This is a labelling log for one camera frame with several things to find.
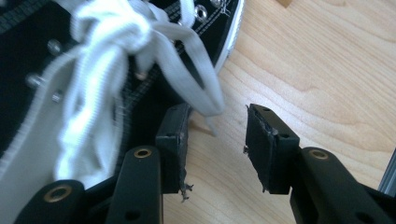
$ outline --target light wood grain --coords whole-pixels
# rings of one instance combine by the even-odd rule
[[[334,153],[377,188],[396,147],[396,1],[248,0],[235,50],[220,72],[227,103],[191,120],[191,198],[164,196],[165,223],[294,223],[289,196],[262,194],[245,144],[250,103],[272,108],[301,147]]]

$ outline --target shoelace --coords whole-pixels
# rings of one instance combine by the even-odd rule
[[[76,10],[71,34],[83,52],[65,96],[56,179],[77,179],[89,188],[112,175],[122,133],[117,110],[122,108],[128,55],[135,56],[142,73],[157,63],[171,87],[213,129],[209,118],[224,108],[219,81],[204,44],[191,29],[193,1],[181,0],[180,8],[180,25],[169,22],[162,9],[140,0],[96,0]],[[204,89],[179,58],[173,40],[183,42]]]

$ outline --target wooden table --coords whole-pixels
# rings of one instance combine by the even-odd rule
[[[396,1],[247,0],[220,79],[227,109],[190,124],[190,199],[164,196],[165,223],[295,223],[290,196],[262,193],[243,154],[250,103],[272,108],[301,147],[334,153],[377,189],[396,147]]]

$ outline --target metal eyelet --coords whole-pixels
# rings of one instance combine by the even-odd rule
[[[149,76],[148,73],[146,72],[140,72],[140,73],[135,73],[134,76],[139,79],[140,81],[146,80],[146,78]]]
[[[221,7],[222,0],[210,0],[210,3],[212,3],[213,7]]]
[[[199,22],[206,22],[207,19],[207,11],[206,8],[204,6],[201,5],[197,5],[195,7],[195,18],[199,21]]]
[[[29,73],[25,79],[26,85],[33,90],[37,89],[43,81],[44,79],[37,73]]]
[[[58,56],[62,53],[62,44],[56,39],[51,39],[47,43],[47,49],[51,55]]]

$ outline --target black plastic bracket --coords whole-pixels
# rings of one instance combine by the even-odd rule
[[[290,163],[299,153],[300,138],[274,111],[261,105],[247,109],[246,152],[272,194],[289,194]]]
[[[292,169],[297,223],[393,223],[331,152],[304,148]]]
[[[26,204],[15,223],[83,223],[84,195],[84,186],[76,180],[48,184]]]
[[[136,147],[126,153],[106,223],[163,223],[157,148]]]
[[[188,145],[188,122],[191,107],[187,104],[169,108],[156,135],[155,145],[161,151],[163,165],[163,193],[178,193],[187,199],[185,184]]]

